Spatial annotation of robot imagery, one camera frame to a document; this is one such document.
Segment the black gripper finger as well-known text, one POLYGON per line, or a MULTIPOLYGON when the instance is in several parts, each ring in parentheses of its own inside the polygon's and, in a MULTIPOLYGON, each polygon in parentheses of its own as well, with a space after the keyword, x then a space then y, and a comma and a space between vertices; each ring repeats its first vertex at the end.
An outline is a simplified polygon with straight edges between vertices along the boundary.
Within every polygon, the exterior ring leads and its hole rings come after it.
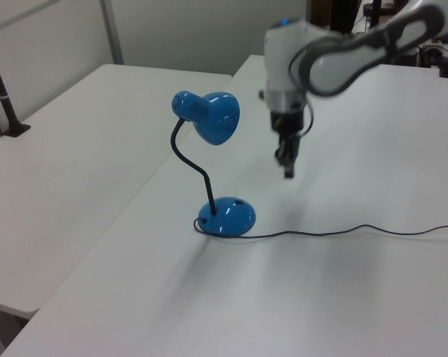
POLYGON ((290 165, 290 140, 288 136, 279 136, 279 146, 275 151, 275 157, 280 166, 290 165))
POLYGON ((299 154, 301 135, 290 135, 284 145, 284 173, 286 179, 294 178, 294 166, 299 154))

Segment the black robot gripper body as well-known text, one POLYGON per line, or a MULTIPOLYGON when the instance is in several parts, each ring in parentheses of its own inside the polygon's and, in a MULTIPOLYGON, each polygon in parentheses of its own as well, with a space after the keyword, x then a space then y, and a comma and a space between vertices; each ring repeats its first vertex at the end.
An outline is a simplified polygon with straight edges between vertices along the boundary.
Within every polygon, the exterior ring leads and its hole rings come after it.
POLYGON ((304 129, 303 111, 293 111, 287 113, 270 112, 271 129, 279 136, 289 136, 304 129))

